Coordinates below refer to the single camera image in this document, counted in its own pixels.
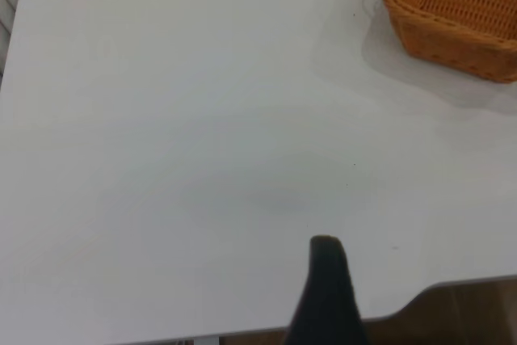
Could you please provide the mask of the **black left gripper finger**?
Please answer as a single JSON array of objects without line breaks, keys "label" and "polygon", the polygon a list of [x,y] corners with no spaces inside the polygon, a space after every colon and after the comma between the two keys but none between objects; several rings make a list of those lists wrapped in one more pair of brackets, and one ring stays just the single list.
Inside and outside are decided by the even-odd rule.
[{"label": "black left gripper finger", "polygon": [[314,236],[309,244],[309,271],[286,344],[368,344],[359,315],[342,243]]}]

